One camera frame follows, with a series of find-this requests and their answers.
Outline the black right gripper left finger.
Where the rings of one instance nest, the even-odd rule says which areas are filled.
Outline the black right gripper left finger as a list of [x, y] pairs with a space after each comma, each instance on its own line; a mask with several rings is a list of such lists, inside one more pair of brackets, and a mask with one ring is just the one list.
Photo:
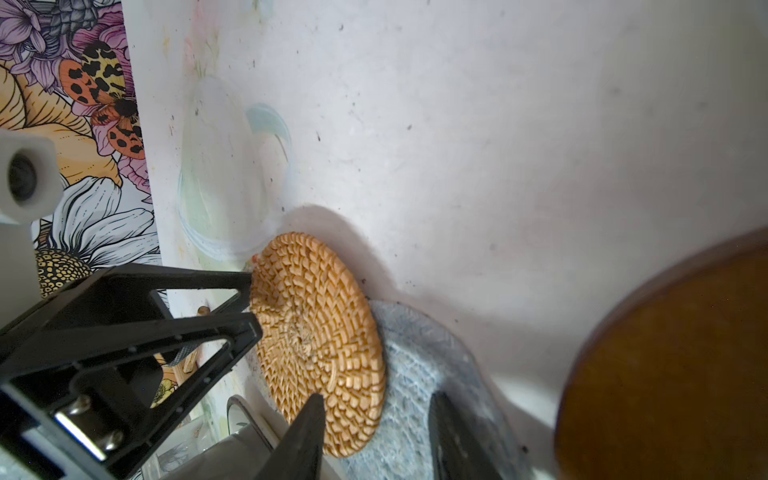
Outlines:
[[258, 472], [256, 479], [319, 479], [325, 420], [323, 396], [314, 393], [309, 396], [284, 438]]

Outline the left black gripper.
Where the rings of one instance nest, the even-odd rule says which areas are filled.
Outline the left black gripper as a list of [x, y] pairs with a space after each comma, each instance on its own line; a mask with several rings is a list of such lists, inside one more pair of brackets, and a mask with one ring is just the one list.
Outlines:
[[[1, 332], [1, 450], [45, 479], [129, 479], [261, 337], [251, 277], [128, 264], [72, 282]], [[162, 290], [232, 290], [175, 318]], [[211, 341], [218, 352], [165, 399], [154, 356]]]

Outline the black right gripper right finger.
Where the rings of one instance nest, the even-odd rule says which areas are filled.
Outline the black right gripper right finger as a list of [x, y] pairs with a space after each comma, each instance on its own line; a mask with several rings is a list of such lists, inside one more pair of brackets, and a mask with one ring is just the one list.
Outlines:
[[443, 391], [437, 391], [431, 396], [428, 429], [435, 479], [502, 479], [458, 409]]

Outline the blue grey fabric coaster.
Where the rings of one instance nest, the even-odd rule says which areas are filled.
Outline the blue grey fabric coaster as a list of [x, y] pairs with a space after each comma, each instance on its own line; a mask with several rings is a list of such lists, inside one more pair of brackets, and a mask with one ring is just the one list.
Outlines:
[[474, 356], [448, 329], [401, 303], [370, 303], [387, 363], [387, 393], [374, 438], [341, 461], [349, 479], [432, 479], [432, 396], [444, 392], [503, 479], [531, 467]]

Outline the woven rattan round coaster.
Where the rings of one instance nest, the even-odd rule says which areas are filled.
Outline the woven rattan round coaster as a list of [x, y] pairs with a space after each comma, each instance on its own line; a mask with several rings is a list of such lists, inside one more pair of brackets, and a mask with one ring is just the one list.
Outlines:
[[277, 410], [292, 422], [311, 395], [322, 396], [325, 454], [359, 453], [379, 426], [387, 375], [358, 281], [306, 233], [275, 237], [252, 265], [250, 310], [262, 329], [257, 358]]

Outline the brown round wooden coaster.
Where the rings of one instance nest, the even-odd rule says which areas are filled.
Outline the brown round wooden coaster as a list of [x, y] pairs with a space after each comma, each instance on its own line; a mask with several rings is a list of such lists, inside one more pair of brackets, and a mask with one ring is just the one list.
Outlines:
[[554, 452], [563, 479], [767, 475], [767, 233], [647, 281], [576, 357]]

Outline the white woven round coaster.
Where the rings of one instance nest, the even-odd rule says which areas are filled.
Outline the white woven round coaster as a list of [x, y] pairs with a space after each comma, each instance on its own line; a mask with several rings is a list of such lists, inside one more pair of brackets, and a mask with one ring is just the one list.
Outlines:
[[202, 264], [244, 268], [276, 235], [292, 139], [281, 115], [200, 79], [182, 133], [177, 212]]

